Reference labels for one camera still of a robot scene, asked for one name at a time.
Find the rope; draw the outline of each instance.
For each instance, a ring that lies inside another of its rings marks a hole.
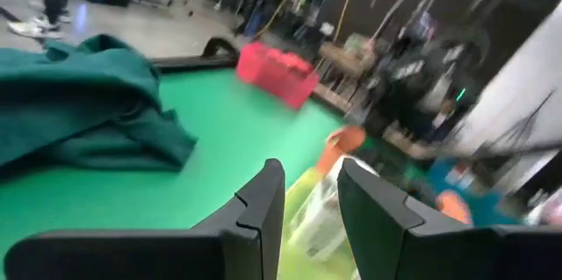
[[[388,23],[388,20],[393,16],[394,12],[396,12],[396,10],[400,7],[400,5],[404,2],[404,0],[397,0],[394,5],[391,7],[391,9],[386,13],[385,18],[383,18],[383,22],[380,23],[380,25],[378,26],[377,31],[375,31],[372,36],[371,36],[371,40],[375,40],[376,38],[378,38],[378,36],[380,35],[380,33],[382,32],[382,30],[385,28],[386,23]]]
[[[337,37],[340,35],[340,30],[342,29],[343,18],[345,18],[345,13],[348,9],[348,4],[349,4],[349,0],[345,0],[345,2],[343,3],[342,14],[340,14],[340,18],[337,22],[337,27],[335,28],[334,41],[336,41]],[[320,66],[322,66],[322,64],[324,63],[325,60],[326,60],[326,58],[322,57],[320,59],[320,61],[318,62],[318,64],[316,65],[316,67],[314,68],[314,70],[318,70],[318,68],[320,68]]]

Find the gray floor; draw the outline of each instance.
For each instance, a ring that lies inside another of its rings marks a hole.
[[[212,36],[232,38],[228,28],[234,24],[232,15],[213,9],[213,3],[195,0],[189,10],[176,0],[171,8],[151,8],[131,4],[127,8],[92,4],[85,0],[70,0],[68,5],[73,22],[65,25],[64,40],[79,43],[99,33],[114,35],[148,57],[200,54]],[[35,12],[28,0],[0,0],[0,7],[21,19]],[[41,46],[32,39],[21,38],[0,25],[0,47],[40,51]]]

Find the white wall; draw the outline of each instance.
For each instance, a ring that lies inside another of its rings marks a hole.
[[[539,112],[529,140],[517,146],[562,139],[562,4],[488,84],[465,120],[458,149],[473,151],[485,141],[496,140],[518,120],[529,116],[555,89],[558,91]],[[504,140],[497,148],[511,145]],[[515,167],[517,171],[505,177],[504,188],[518,188],[537,171],[537,163],[544,164],[551,157],[552,154],[539,154],[524,158]]]

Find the orange object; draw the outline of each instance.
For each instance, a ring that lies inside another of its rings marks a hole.
[[[344,126],[331,133],[326,139],[326,146],[316,163],[318,174],[325,176],[342,155],[360,147],[365,141],[365,136],[365,130],[361,126]]]
[[[437,203],[441,206],[441,213],[465,224],[472,224],[471,211],[465,201],[454,191],[445,190],[439,197]]]

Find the pool table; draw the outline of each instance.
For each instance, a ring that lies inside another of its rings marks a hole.
[[[283,163],[287,187],[314,165],[340,116],[313,100],[290,110],[236,79],[236,55],[216,53],[153,61],[164,73],[164,106],[198,137],[181,173],[53,168],[1,182],[0,255],[56,229],[186,229],[231,198],[265,159]]]

